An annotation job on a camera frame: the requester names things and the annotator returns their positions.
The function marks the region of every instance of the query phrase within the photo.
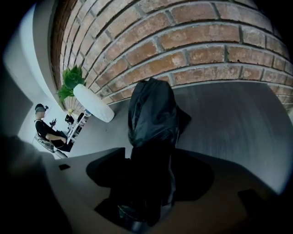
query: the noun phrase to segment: white pot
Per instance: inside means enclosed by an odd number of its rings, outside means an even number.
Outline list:
[[[73,89],[73,94],[92,115],[100,120],[110,122],[114,118],[114,111],[84,85],[78,84]]]

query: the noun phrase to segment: gray floor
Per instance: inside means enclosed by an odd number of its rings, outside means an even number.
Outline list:
[[[264,84],[217,83],[174,90],[179,107],[192,121],[177,148],[240,164],[280,193],[293,164],[293,126],[278,98]],[[110,105],[115,118],[91,117],[70,157],[125,147],[129,100]]]

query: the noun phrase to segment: man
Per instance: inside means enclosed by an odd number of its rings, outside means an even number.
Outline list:
[[[46,112],[46,108],[42,104],[37,104],[35,107],[36,120],[35,126],[38,134],[46,140],[52,142],[52,144],[59,150],[70,152],[73,143],[66,144],[67,139],[62,137],[59,132],[50,128],[43,120]]]

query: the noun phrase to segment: black shirt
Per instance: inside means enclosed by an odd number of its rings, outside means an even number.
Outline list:
[[[45,139],[47,139],[46,135],[48,133],[52,134],[54,136],[61,136],[58,132],[56,132],[52,128],[50,128],[43,120],[36,120],[35,125],[36,125],[37,132]],[[63,141],[61,141],[61,140],[56,140],[56,141],[51,141],[51,142],[53,143],[53,145],[55,147],[60,147],[60,146],[64,145]]]

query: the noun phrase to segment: black bag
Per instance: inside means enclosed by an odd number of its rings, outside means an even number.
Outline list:
[[[132,185],[145,204],[149,226],[160,219],[161,206],[170,204],[175,192],[170,156],[190,116],[177,106],[166,81],[150,78],[136,85],[128,113]]]

